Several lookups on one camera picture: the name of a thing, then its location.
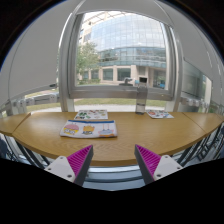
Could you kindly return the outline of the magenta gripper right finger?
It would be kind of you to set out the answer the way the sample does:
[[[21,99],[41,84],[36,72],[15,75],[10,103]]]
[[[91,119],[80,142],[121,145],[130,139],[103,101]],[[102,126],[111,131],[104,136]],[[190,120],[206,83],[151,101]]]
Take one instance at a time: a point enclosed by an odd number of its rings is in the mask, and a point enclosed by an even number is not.
[[[134,154],[146,185],[182,169],[169,155],[160,156],[140,145],[135,145]]]

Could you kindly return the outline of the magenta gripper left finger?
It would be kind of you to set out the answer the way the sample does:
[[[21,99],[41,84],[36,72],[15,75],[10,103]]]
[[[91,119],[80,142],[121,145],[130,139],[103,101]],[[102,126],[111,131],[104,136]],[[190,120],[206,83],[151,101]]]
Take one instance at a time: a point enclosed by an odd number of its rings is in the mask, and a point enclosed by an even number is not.
[[[59,156],[45,168],[45,171],[75,183],[76,185],[82,186],[92,157],[93,146],[89,145],[68,157]]]

